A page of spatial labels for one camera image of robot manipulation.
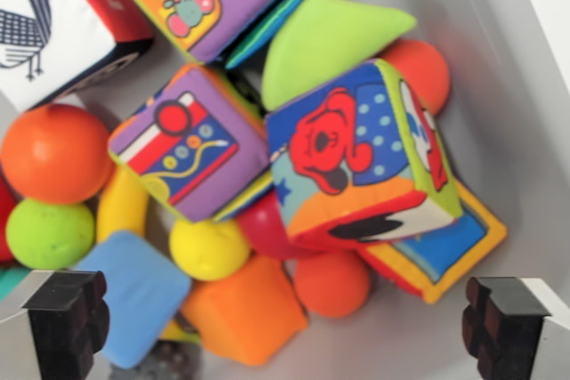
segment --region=white bin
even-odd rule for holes
[[[510,239],[472,274],[541,277],[570,301],[570,36],[556,33],[570,28],[567,0],[355,1],[412,12],[414,36],[434,43],[452,65],[453,95],[439,120],[448,151],[462,180],[510,228]],[[81,98],[115,125],[113,115],[127,117],[182,63],[159,38],[140,61]],[[0,98],[0,134],[14,117]],[[172,218],[159,216],[151,233],[164,248]],[[265,367],[206,355],[201,378],[474,380],[476,361],[461,341],[464,286],[465,279],[428,306],[382,280],[362,310],[337,321],[313,317]],[[90,378],[106,378],[104,366]]]

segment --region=cartoon dog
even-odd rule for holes
[[[289,145],[295,172],[312,178],[327,194],[337,195],[348,185],[341,164],[355,173],[368,169],[372,147],[355,142],[356,101],[345,88],[330,92],[322,105],[298,124]]]

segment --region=yellow banana toy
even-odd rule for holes
[[[129,230],[144,237],[149,193],[130,171],[116,167],[103,189],[97,213],[97,243]]]

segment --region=orange cube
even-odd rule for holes
[[[229,278],[196,285],[181,312],[204,349],[249,366],[267,362],[307,327],[281,262],[261,255]]]

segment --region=green ball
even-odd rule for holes
[[[8,247],[30,269],[58,270],[81,260],[93,245],[95,222],[83,205],[22,200],[6,225]]]

